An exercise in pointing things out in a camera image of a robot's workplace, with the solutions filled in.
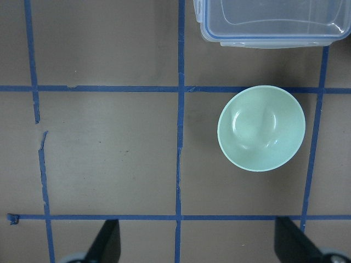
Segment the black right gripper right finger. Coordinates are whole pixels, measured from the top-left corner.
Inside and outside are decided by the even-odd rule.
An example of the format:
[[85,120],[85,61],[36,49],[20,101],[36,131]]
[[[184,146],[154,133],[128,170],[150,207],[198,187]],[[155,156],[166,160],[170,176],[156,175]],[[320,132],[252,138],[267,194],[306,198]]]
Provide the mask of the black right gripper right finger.
[[285,216],[275,219],[274,252],[280,262],[330,262],[330,257]]

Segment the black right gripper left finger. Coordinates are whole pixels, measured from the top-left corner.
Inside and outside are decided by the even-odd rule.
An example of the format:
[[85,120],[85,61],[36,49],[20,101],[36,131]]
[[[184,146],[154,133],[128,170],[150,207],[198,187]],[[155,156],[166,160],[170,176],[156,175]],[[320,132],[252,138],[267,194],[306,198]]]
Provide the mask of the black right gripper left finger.
[[119,262],[121,235],[119,220],[106,220],[84,257],[84,262]]

